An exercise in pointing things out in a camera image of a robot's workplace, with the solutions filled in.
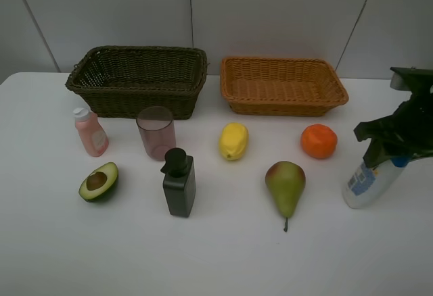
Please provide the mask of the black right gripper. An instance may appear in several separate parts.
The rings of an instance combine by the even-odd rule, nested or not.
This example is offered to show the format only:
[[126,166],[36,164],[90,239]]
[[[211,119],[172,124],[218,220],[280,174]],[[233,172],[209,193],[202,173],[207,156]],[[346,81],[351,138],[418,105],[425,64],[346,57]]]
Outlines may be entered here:
[[412,94],[393,114],[361,122],[354,133],[358,141],[371,140],[363,156],[368,168],[394,157],[432,157],[432,94]]

